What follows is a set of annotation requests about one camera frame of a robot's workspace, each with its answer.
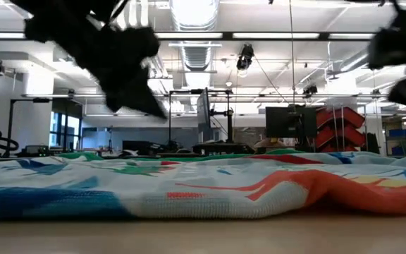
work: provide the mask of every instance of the ceiling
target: ceiling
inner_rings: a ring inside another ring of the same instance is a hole
[[[26,13],[14,5],[6,4],[7,2],[0,0],[0,31],[23,31]],[[291,31],[288,1],[275,0],[274,5],[267,3],[267,0],[220,0],[216,31]],[[402,1],[402,4],[406,8],[406,1]],[[137,5],[138,15],[140,11],[141,6]],[[387,25],[394,14],[389,5],[378,8],[377,4],[325,0],[292,0],[291,11],[293,30],[300,32],[376,32],[381,26]],[[125,19],[129,19],[128,12],[125,12]],[[173,31],[171,10],[167,1],[149,2],[149,21],[157,32]],[[173,76],[173,89],[186,88],[180,52],[178,48],[170,47],[170,43],[161,42],[159,57],[168,74]],[[226,89],[226,83],[230,81],[233,83],[230,88],[242,94],[276,93],[276,89],[280,93],[290,94],[293,84],[296,84],[297,91],[301,92],[309,83],[299,82],[311,72],[317,68],[326,68],[328,61],[344,61],[367,46],[366,42],[292,43],[251,40],[214,43],[220,44],[220,47],[214,49],[210,86]],[[252,44],[255,58],[248,69],[248,75],[241,78],[237,75],[235,61],[244,43]],[[69,63],[52,62],[51,58],[46,57],[45,53],[53,48],[52,43],[0,42],[0,51],[27,52],[38,59],[49,61],[48,64],[58,72],[65,73],[69,78],[57,78],[56,88],[81,88],[84,91],[98,92],[95,89],[97,84],[88,73]],[[404,73],[405,69],[399,66],[376,72],[357,69],[350,75],[356,77],[359,92],[370,93],[375,87],[389,87],[391,82],[402,78]],[[312,82],[318,85],[319,92],[324,90],[326,79],[323,75],[312,78]],[[181,101],[183,104],[190,103],[189,99]],[[100,104],[102,100],[87,101],[91,102]]]

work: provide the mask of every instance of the colorful blanket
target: colorful blanket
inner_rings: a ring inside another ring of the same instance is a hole
[[[406,214],[406,158],[347,152],[182,160],[68,155],[0,162],[0,219],[255,219],[322,198]]]

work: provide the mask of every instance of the table surface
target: table surface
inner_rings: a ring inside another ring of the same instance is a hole
[[[0,254],[406,253],[406,217],[0,223]]]

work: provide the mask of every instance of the computer monitor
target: computer monitor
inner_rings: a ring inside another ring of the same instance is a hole
[[[311,107],[267,107],[268,138],[317,137],[316,109]]]
[[[197,100],[197,121],[199,141],[212,140],[211,114],[208,96],[208,88],[205,88]]]

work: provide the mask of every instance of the wooden table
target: wooden table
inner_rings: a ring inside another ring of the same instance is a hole
[[[406,217],[0,223],[0,254],[406,253]]]

